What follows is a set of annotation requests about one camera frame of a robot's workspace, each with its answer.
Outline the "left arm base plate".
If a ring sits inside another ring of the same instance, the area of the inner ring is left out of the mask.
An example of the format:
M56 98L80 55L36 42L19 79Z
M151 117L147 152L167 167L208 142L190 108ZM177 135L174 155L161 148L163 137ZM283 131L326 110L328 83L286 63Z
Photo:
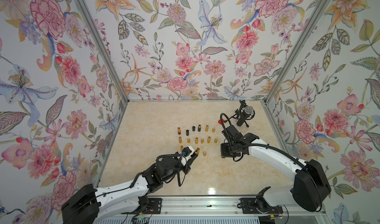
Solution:
M127 208L122 209L121 214L161 214L162 208L162 198L144 198L138 199L137 207L133 208L131 211Z

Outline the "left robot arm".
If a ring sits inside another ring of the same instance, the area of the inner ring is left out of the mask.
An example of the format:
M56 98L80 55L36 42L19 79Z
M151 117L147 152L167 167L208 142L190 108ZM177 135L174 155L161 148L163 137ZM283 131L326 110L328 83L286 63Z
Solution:
M198 157L192 147L182 152L160 155L145 171L131 181L106 188L83 186L62 207L65 224L92 224L117 214L139 214L148 207L148 195L161 189L175 177L182 185Z

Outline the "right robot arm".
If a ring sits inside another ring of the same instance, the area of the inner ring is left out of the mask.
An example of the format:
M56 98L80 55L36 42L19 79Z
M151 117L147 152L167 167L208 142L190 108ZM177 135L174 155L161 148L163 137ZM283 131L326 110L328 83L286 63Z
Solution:
M221 144L221 157L239 162L244 156L256 157L286 175L293 183L272 189L267 186L255 196L250 205L260 213L271 208L298 205L308 212L320 212L323 201L331 193L322 165L311 159L296 158L283 150L269 145L258 136L239 132L226 114L221 113L220 123L225 142Z

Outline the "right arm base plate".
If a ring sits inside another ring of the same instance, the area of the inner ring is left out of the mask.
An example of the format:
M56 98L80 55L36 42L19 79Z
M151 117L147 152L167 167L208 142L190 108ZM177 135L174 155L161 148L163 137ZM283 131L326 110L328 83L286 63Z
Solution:
M284 212L281 206L272 207L258 198L241 198L237 207L243 214L280 215Z

